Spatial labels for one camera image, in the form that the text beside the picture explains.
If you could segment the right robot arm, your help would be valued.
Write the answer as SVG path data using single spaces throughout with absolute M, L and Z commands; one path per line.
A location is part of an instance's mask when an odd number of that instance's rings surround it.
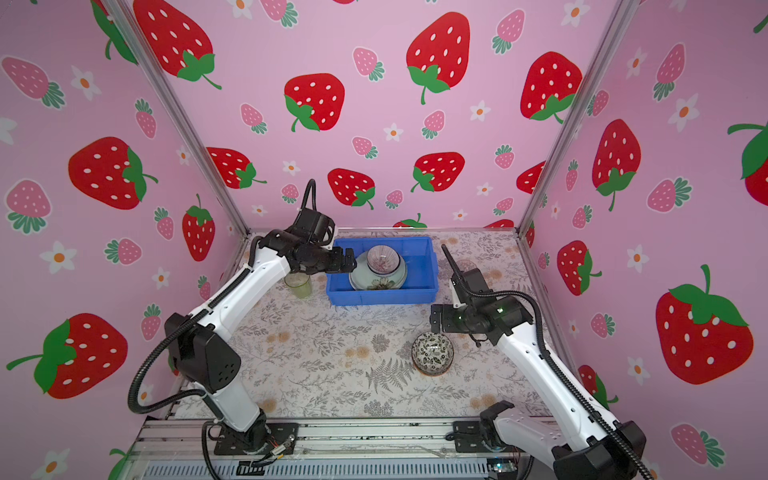
M 507 406 L 489 422 L 494 442 L 526 451 L 559 479 L 650 478 L 642 429 L 620 422 L 549 349 L 542 311 L 531 295 L 493 291 L 477 269 L 454 270 L 450 282 L 453 301 L 433 305 L 433 330 L 485 336 L 534 387 L 559 428 L 550 432 L 516 420 Z

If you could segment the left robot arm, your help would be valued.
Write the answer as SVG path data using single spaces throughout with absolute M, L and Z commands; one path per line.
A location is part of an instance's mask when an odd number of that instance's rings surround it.
M 335 224 L 309 208 L 285 230 L 256 237 L 248 261 L 208 302 L 187 316 L 166 321 L 174 366 L 195 394 L 247 452 L 267 443 L 266 414 L 250 398 L 239 374 L 241 358 L 230 345 L 247 313 L 291 273 L 350 273 L 357 263 L 351 249 L 333 245 Z

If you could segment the purple striped bowl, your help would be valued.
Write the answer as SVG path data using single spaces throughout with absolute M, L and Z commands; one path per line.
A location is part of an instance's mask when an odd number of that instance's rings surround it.
M 401 265 L 400 254 L 388 245 L 375 245 L 366 253 L 368 268 L 376 275 L 389 276 Z

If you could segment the green flower plate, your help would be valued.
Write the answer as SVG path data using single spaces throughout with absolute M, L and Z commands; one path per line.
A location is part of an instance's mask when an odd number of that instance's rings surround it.
M 407 274 L 407 266 L 403 261 L 393 272 L 379 274 L 374 272 L 362 258 L 358 261 L 355 270 L 349 274 L 349 282 L 357 291 L 397 290 L 405 284 Z

